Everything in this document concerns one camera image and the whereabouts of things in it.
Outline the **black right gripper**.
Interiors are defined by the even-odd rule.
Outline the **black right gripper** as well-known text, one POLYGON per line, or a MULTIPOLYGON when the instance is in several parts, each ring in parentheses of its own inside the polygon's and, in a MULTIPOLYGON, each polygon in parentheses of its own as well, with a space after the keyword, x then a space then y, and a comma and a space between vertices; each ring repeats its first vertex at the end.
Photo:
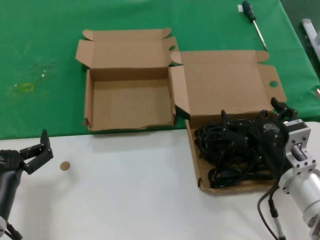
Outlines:
POLYGON ((248 119, 230 120, 230 115, 221 111, 221 136, 241 147, 249 146, 249 137, 253 139, 257 152, 274 179, 280 179, 285 169, 285 145, 287 130, 285 121, 297 119, 298 111, 285 102, 271 98, 275 115, 258 115, 253 123, 248 119))

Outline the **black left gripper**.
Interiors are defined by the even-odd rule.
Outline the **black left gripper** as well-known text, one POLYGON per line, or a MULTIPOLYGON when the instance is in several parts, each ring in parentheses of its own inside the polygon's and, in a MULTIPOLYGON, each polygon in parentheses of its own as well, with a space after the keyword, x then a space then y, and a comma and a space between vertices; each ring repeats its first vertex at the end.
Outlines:
POLYGON ((25 171, 33 174, 54 157, 50 139, 46 129, 43 129, 40 143, 17 150, 0 151, 0 173, 25 171))

